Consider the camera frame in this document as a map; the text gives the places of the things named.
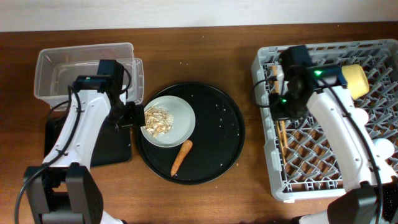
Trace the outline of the wooden chopstick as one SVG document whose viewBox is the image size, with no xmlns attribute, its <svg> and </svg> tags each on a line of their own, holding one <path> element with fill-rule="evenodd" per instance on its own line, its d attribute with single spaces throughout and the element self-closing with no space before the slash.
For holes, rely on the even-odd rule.
<svg viewBox="0 0 398 224">
<path fill-rule="evenodd" d="M 280 128 L 281 128 L 281 132 L 282 132 L 283 147 L 284 147 L 284 149 L 287 149 L 288 144 L 287 144 L 287 132 L 286 132 L 286 128 L 285 128 L 285 121 L 280 121 Z"/>
<path fill-rule="evenodd" d="M 278 68 L 277 65 L 273 65 L 271 66 L 275 81 L 274 81 L 274 86 L 275 86 L 275 92 L 278 93 L 279 92 L 279 82 L 277 79 L 277 72 L 278 72 Z M 282 155 L 282 162 L 283 165 L 286 165 L 286 160 L 285 160 L 285 149 L 283 147 L 283 140 L 282 140 L 282 132 L 281 132 L 281 128 L 280 128 L 280 121 L 276 122 L 276 126 L 277 126 L 277 131 L 278 131 L 278 137 L 279 137 L 279 141 L 280 141 L 280 151 L 281 151 L 281 155 Z"/>
</svg>

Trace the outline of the peanut shells and rice pile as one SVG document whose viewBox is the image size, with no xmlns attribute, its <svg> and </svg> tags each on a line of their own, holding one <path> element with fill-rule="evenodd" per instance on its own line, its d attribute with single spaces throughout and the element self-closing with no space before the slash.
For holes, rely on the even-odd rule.
<svg viewBox="0 0 398 224">
<path fill-rule="evenodd" d="M 145 112 L 144 129 L 153 137 L 167 134 L 173 126 L 174 116 L 164 106 L 151 106 Z"/>
</svg>

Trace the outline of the grey ceramic plate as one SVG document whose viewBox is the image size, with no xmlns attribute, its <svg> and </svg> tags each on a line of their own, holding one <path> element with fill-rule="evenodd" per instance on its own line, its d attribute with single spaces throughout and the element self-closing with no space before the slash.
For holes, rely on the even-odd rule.
<svg viewBox="0 0 398 224">
<path fill-rule="evenodd" d="M 141 128 L 141 133 L 151 144 L 165 148 L 178 146 L 193 133 L 196 123 L 195 113 L 182 98 L 177 96 L 158 97 L 150 101 L 144 111 L 151 106 L 164 106 L 174 116 L 172 129 L 167 134 L 153 138 L 144 127 Z"/>
</svg>

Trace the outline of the yellow bowl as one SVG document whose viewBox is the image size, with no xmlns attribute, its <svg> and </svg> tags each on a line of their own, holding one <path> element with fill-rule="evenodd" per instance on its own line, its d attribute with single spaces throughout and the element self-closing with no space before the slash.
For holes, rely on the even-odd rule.
<svg viewBox="0 0 398 224">
<path fill-rule="evenodd" d="M 341 68 L 351 97 L 356 100 L 369 92 L 369 83 L 363 68 L 358 65 L 345 65 Z"/>
</svg>

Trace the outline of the orange carrot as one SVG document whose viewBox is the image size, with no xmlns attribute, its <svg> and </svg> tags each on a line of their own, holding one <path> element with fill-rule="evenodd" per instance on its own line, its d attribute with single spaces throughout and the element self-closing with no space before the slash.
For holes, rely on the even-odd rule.
<svg viewBox="0 0 398 224">
<path fill-rule="evenodd" d="M 173 177 L 177 174 L 179 167 L 181 166 L 184 158 L 187 156 L 187 154 L 190 152 L 191 148 L 193 146 L 193 143 L 191 140 L 186 140 L 183 142 L 181 145 L 181 148 L 174 160 L 173 166 L 170 171 L 170 175 Z"/>
</svg>

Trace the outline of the pink cup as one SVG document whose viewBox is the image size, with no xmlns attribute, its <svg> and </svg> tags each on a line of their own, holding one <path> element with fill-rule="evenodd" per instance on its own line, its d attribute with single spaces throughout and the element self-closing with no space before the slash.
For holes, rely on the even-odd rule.
<svg viewBox="0 0 398 224">
<path fill-rule="evenodd" d="M 368 113 L 362 108 L 355 108 L 354 109 L 354 120 L 362 125 L 365 126 L 369 121 Z"/>
</svg>

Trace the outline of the blue cup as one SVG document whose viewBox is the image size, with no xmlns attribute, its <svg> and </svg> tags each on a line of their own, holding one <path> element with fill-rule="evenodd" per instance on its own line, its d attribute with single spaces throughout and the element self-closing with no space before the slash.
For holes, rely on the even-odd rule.
<svg viewBox="0 0 398 224">
<path fill-rule="evenodd" d="M 394 145 L 390 142 L 390 140 L 385 138 L 379 138 L 373 140 L 374 150 L 373 154 L 382 160 L 386 160 L 390 158 L 394 153 Z"/>
</svg>

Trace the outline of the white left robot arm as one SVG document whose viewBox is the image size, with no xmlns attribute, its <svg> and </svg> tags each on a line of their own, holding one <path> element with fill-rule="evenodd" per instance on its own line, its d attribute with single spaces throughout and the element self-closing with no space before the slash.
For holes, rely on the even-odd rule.
<svg viewBox="0 0 398 224">
<path fill-rule="evenodd" d="M 123 75 L 80 75 L 68 87 L 69 110 L 60 135 L 41 166 L 30 166 L 20 193 L 35 223 L 120 223 L 105 212 L 90 173 L 104 121 L 118 128 L 145 124 L 144 108 L 120 96 Z"/>
</svg>

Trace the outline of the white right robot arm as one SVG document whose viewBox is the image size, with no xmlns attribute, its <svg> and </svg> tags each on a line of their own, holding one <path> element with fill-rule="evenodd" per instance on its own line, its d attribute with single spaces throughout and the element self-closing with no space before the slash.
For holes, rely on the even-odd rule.
<svg viewBox="0 0 398 224">
<path fill-rule="evenodd" d="M 325 211 L 295 218 L 295 223 L 397 223 L 397 174 L 386 159 L 394 146 L 372 140 L 368 114 L 354 99 L 369 91 L 362 70 L 325 68 L 284 72 L 277 104 L 294 116 L 307 110 L 323 129 L 343 177 L 345 194 Z"/>
</svg>

